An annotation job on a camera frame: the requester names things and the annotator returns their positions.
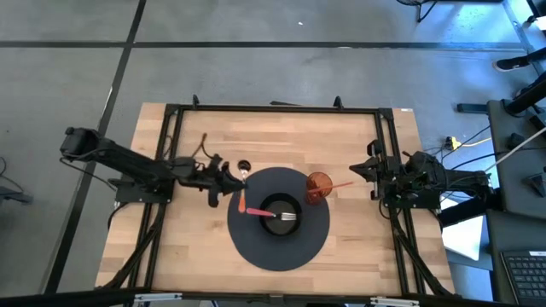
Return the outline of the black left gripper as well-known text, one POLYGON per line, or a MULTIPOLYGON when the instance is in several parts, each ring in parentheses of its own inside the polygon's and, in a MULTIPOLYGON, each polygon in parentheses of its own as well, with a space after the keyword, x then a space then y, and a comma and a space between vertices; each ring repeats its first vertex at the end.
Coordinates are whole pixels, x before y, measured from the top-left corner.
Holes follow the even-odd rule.
POLYGON ((195 158, 181 156, 174 159, 174 178, 184 187, 209 189, 208 205, 217 208, 219 204, 218 196, 222 191, 241 191, 247 187, 247 184, 236 178, 229 170, 229 163, 223 163, 221 168, 219 164, 222 158, 214 154, 208 165, 203 165, 195 158))

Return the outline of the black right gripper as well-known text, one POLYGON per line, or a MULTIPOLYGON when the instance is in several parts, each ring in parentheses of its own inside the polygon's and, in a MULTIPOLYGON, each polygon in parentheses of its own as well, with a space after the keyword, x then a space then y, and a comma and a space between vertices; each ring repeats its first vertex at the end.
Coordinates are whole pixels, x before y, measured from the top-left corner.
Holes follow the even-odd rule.
POLYGON ((395 182, 405 173, 403 165, 395 156, 388 156, 378 139, 373 140, 367 146, 368 158, 365 162, 350 165, 349 169, 366 182, 374 184, 374 190, 370 196, 372 200, 380 200, 385 197, 388 183, 395 182))

